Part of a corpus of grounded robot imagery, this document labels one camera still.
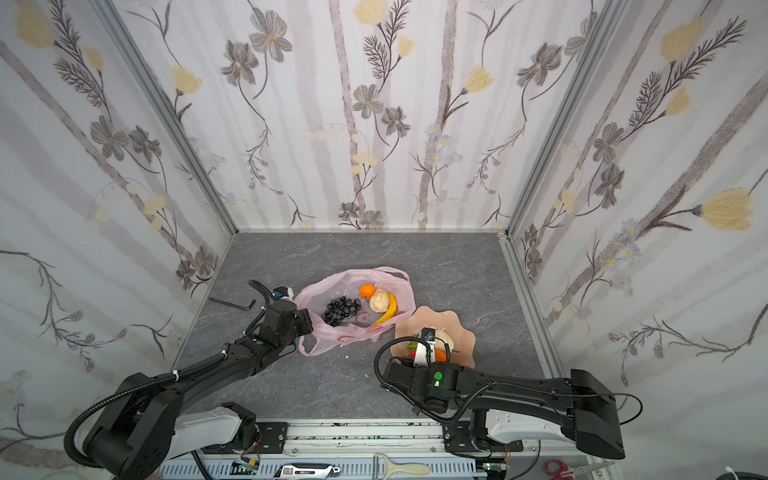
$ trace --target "bag handle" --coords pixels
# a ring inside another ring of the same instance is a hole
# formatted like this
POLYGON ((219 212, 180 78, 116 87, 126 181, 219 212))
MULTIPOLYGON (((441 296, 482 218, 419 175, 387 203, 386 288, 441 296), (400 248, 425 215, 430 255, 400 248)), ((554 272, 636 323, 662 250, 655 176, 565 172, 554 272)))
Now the bag handle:
POLYGON ((403 272, 402 270, 396 269, 393 266, 378 266, 376 268, 372 268, 371 270, 376 270, 379 272, 386 272, 386 273, 399 273, 400 275, 403 275, 406 278, 406 282, 411 283, 411 278, 408 276, 407 273, 403 272))

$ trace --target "grapes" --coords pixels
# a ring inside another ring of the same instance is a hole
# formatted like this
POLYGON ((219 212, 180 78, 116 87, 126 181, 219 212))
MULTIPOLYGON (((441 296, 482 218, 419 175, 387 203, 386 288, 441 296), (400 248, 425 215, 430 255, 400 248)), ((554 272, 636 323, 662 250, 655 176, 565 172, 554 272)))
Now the grapes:
POLYGON ((331 326, 341 325, 342 320, 354 317, 362 310, 360 299, 340 296, 329 301, 326 311, 320 316, 323 322, 331 326))

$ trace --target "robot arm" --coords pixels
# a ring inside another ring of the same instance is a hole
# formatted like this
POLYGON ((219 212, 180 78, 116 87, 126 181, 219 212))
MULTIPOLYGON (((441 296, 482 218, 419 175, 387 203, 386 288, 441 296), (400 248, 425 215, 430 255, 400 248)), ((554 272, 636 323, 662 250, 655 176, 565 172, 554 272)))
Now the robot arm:
MULTIPOLYGON (((174 433, 184 432, 187 437, 173 442, 173 453, 179 455, 206 445, 229 442, 235 434, 243 434, 243 427, 255 428, 252 421, 247 421, 249 412, 243 414, 237 406, 225 405, 213 410, 215 415, 209 412, 201 418, 185 415, 180 419, 179 415, 186 406, 204 396, 261 372, 280 357, 286 346, 295 346, 298 337, 312 332, 308 312, 297 310, 296 304, 289 300, 277 300, 269 305, 263 318, 258 330, 254 321, 243 337, 228 343, 221 353, 174 374, 164 374, 163 378, 169 377, 167 382, 158 383, 161 376, 150 379, 142 373, 126 378, 115 395, 100 402, 107 405, 83 442, 84 455, 74 446, 74 433, 84 421, 81 417, 73 422, 65 436, 65 451, 82 465, 106 468, 120 479, 141 479, 166 459, 172 439, 179 436, 174 433), (130 389, 134 392, 121 396, 130 389), (217 435, 201 435, 202 444, 192 445, 190 442, 195 440, 189 438, 189 434, 201 429, 208 429, 210 434, 212 423, 216 425, 213 432, 217 435)), ((247 442, 253 438, 252 435, 243 437, 247 437, 247 442)))
MULTIPOLYGON (((379 376, 378 365, 374 368, 379 376)), ((562 434, 582 452, 624 458, 615 396, 584 370, 571 370, 571 378, 518 379, 488 376, 455 363, 417 366, 411 359, 392 359, 380 380, 384 388, 443 423, 452 419, 435 414, 448 409, 521 413, 560 425, 562 434)))

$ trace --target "banana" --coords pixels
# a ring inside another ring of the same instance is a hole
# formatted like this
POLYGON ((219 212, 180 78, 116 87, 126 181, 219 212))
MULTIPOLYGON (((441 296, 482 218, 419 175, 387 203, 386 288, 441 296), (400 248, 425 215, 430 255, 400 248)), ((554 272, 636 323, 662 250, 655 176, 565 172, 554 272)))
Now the banana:
POLYGON ((395 300, 395 296, 393 294, 389 294, 389 308, 386 310, 384 315, 381 315, 381 318, 376 320, 376 323, 373 325, 379 325, 380 323, 384 323, 387 320, 391 319, 397 315, 397 300, 395 300))

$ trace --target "orange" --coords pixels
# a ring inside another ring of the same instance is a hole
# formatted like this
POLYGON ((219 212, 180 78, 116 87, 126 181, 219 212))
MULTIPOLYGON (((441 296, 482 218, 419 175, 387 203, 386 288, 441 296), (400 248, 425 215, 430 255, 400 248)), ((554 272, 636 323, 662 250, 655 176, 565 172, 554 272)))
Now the orange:
POLYGON ((370 283, 367 283, 366 285, 363 285, 360 287, 360 296, 362 298, 371 298, 375 292, 376 292, 376 287, 374 287, 370 283))

